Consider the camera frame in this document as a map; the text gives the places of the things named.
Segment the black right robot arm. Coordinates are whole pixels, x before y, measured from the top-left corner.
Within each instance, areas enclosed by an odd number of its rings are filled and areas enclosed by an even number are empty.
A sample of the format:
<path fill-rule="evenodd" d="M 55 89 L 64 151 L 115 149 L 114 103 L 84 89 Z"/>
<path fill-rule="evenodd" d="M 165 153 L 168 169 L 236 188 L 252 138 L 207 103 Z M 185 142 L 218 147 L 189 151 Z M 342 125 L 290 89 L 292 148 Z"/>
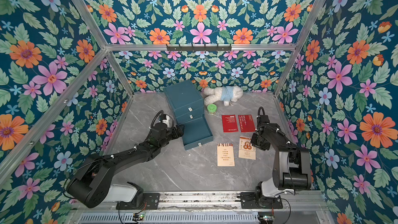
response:
<path fill-rule="evenodd" d="M 306 148 L 291 142 L 267 115 L 257 115 L 257 127 L 251 144 L 257 149 L 275 150 L 272 178 L 260 182 L 255 190 L 255 202 L 260 208 L 272 207 L 282 194 L 295 195 L 310 190 L 312 185 L 310 154 Z"/>

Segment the beige postcard with orange emblem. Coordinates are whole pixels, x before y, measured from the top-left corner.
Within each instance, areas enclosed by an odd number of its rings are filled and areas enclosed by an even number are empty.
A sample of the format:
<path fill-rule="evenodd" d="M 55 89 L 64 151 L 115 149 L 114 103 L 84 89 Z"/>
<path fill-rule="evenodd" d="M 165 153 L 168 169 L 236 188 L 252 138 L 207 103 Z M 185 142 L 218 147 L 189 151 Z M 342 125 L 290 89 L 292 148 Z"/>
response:
<path fill-rule="evenodd" d="M 256 148 L 251 143 L 251 138 L 239 137 L 238 157 L 242 159 L 256 160 Z"/>

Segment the teal drawer cabinet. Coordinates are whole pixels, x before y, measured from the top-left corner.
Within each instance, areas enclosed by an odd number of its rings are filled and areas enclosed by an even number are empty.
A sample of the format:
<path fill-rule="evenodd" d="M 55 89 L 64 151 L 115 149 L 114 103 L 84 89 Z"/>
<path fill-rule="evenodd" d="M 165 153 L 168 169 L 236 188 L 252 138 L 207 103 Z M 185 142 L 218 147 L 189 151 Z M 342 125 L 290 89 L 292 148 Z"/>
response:
<path fill-rule="evenodd" d="M 163 92 L 176 122 L 184 126 L 182 140 L 185 150 L 214 140 L 205 118 L 204 99 L 191 81 L 165 87 Z"/>

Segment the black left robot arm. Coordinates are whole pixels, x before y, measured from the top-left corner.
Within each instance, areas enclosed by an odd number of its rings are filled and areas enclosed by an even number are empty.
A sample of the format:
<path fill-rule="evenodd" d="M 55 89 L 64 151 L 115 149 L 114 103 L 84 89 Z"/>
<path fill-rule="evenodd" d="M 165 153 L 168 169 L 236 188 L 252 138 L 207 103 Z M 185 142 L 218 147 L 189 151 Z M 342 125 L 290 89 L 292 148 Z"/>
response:
<path fill-rule="evenodd" d="M 143 142 L 129 150 L 90 155 L 66 186 L 66 192 L 86 207 L 94 208 L 106 199 L 116 174 L 154 159 L 163 147 L 183 134 L 183 124 L 169 128 L 165 123 L 157 123 Z"/>

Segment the red postcard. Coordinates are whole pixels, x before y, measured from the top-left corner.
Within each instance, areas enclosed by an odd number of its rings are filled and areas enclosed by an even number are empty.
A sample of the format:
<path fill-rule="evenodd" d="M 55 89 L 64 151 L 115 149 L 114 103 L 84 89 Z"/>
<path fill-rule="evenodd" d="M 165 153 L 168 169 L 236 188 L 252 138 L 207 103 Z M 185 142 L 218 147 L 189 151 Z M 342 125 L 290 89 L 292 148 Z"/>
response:
<path fill-rule="evenodd" d="M 224 133 L 238 132 L 237 119 L 235 115 L 222 115 L 222 126 Z"/>
<path fill-rule="evenodd" d="M 252 115 L 239 115 L 239 127 L 242 133 L 255 132 L 256 126 Z"/>

